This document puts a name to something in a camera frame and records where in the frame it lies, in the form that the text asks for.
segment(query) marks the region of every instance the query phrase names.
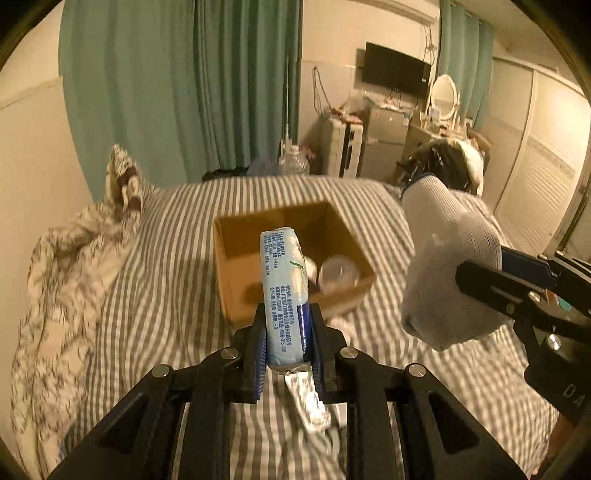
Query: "green curtain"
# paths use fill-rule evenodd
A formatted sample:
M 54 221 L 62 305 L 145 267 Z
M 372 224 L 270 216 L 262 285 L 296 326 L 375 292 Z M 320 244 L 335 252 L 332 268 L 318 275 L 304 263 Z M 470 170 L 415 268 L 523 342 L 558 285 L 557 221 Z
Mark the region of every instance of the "green curtain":
M 474 120 L 476 129 L 486 116 L 491 87 L 495 32 L 489 23 L 467 14 L 460 4 L 440 0 L 441 37 L 437 75 L 447 73 L 460 92 L 459 116 Z
M 59 68 L 93 198 L 114 143 L 161 187 L 277 155 L 300 25 L 301 0 L 66 0 Z
M 200 1 L 194 21 L 207 155 L 221 168 L 276 158 L 286 121 L 297 138 L 301 0 Z

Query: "bed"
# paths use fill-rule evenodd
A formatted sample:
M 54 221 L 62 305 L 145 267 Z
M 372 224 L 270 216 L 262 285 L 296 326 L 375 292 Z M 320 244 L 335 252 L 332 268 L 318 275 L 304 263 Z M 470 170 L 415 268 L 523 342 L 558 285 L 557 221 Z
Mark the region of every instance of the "bed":
M 216 217 L 328 200 L 377 273 L 363 302 L 345 315 L 355 331 L 352 345 L 386 365 L 424 364 L 528 476 L 541 463 L 558 414 L 525 383 L 527 359 L 509 326 L 444 352 L 402 329 L 400 304 L 414 248 L 393 187 L 373 180 L 292 176 L 141 188 L 135 242 L 106 293 L 86 365 L 86 393 L 61 455 L 154 365 L 187 367 L 229 345 L 233 332 L 220 311 L 213 262 Z M 456 195 L 502 237 L 479 198 Z M 284 378 L 274 372 L 267 371 L 258 404 L 232 405 L 230 425 L 233 478 L 345 477 L 343 432 L 335 426 L 307 433 Z

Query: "suitcase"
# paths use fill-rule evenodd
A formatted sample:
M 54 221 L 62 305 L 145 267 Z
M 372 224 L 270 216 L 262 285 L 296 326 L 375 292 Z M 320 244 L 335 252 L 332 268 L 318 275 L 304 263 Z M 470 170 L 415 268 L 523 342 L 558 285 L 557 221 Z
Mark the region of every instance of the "suitcase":
M 357 176 L 363 125 L 327 118 L 322 125 L 322 174 L 354 179 Z

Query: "television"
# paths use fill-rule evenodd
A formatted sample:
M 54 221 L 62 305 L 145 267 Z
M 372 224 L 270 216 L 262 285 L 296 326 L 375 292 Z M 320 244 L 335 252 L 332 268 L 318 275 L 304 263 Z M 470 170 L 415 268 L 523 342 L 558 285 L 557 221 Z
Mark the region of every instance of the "television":
M 431 66 L 396 50 L 367 42 L 362 81 L 426 98 Z

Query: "vanity table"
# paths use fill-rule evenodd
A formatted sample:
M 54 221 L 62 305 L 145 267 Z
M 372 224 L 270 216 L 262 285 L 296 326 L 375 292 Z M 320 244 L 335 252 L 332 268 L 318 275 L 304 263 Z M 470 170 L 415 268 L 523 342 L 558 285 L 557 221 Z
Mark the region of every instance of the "vanity table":
M 462 133 L 444 127 L 446 124 L 455 123 L 458 107 L 459 95 L 456 85 L 449 75 L 441 75 L 431 87 L 426 111 L 420 113 L 420 118 L 416 112 L 408 126 L 402 156 L 394 173 L 387 179 L 388 183 L 398 183 L 408 159 L 421 145 L 441 137 L 466 139 Z

